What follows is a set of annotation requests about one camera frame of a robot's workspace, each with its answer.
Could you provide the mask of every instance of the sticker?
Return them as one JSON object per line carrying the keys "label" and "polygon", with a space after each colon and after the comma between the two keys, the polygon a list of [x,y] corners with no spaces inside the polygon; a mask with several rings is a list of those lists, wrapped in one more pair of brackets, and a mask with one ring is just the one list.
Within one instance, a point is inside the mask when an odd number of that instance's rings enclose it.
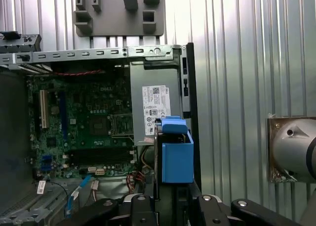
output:
{"label": "sticker", "polygon": [[46,181],[39,181],[38,194],[44,194]]}
{"label": "sticker", "polygon": [[156,118],[171,114],[169,88],[165,85],[143,87],[145,135],[151,136],[155,130]]}
{"label": "sticker", "polygon": [[77,197],[79,196],[79,190],[81,189],[81,187],[80,186],[78,186],[75,190],[74,190],[74,192],[71,194],[71,196],[73,196],[74,197],[74,201],[77,199]]}
{"label": "sticker", "polygon": [[91,184],[91,189],[92,190],[97,190],[98,187],[99,187],[99,181],[98,180],[93,181],[92,184]]}

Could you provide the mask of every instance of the pcie slot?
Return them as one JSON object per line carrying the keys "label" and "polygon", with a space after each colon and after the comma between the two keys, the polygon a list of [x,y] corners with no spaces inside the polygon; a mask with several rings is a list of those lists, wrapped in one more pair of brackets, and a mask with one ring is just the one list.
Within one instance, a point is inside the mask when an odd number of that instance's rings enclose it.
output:
{"label": "pcie slot", "polygon": [[48,116],[48,101],[47,101],[47,90],[39,91],[39,102],[40,102],[40,117],[41,117],[41,127],[43,129],[49,128],[49,116]]}

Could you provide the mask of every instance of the motherboard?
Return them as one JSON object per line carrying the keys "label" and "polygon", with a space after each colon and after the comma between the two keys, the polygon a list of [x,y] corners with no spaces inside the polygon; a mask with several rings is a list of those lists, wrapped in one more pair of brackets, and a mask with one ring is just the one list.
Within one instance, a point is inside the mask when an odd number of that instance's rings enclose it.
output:
{"label": "motherboard", "polygon": [[29,76],[30,163],[37,177],[125,176],[134,169],[130,77],[125,69]]}

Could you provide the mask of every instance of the black cable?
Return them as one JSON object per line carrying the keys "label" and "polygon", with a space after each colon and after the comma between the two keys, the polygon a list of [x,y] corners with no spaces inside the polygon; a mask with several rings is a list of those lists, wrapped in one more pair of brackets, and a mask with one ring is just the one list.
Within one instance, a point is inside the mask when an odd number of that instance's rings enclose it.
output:
{"label": "black cable", "polygon": [[63,188],[63,190],[64,190],[64,192],[65,192],[65,194],[66,194],[66,197],[67,197],[67,202],[68,202],[68,200],[69,200],[69,195],[68,195],[68,193],[67,193],[67,190],[66,190],[61,184],[56,183],[56,182],[53,182],[53,181],[48,181],[48,180],[47,180],[47,182],[50,182],[50,183],[52,183],[52,184],[58,185],[58,186],[60,186],[61,188]]}
{"label": "black cable", "polygon": [[91,195],[92,195],[92,191],[93,191],[93,190],[90,191],[90,194],[89,194],[89,196],[88,196],[88,199],[87,199],[86,203],[83,205],[83,207],[86,206],[87,203],[89,202],[89,199],[90,199],[90,197],[91,197]]}

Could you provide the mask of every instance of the metal screw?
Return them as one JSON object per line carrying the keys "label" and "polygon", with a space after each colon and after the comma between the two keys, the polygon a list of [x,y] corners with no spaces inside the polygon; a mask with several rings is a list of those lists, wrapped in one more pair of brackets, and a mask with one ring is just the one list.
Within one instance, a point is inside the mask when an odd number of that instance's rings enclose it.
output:
{"label": "metal screw", "polygon": [[239,202],[237,202],[238,203],[238,205],[240,205],[240,206],[242,206],[242,207],[245,207],[245,206],[247,206],[247,202],[244,202],[244,201],[239,201]]}
{"label": "metal screw", "polygon": [[206,201],[209,201],[209,200],[211,200],[212,198],[211,198],[210,196],[208,196],[208,195],[205,195],[205,196],[203,196],[203,199],[206,200]]}
{"label": "metal screw", "polygon": [[155,54],[159,54],[160,53],[160,49],[159,48],[154,49],[154,53]]}
{"label": "metal screw", "polygon": [[145,200],[146,198],[141,195],[141,196],[138,196],[137,199],[138,199],[138,200]]}
{"label": "metal screw", "polygon": [[110,202],[105,202],[104,204],[103,204],[104,206],[110,206],[110,205],[113,205],[113,203],[110,201]]}

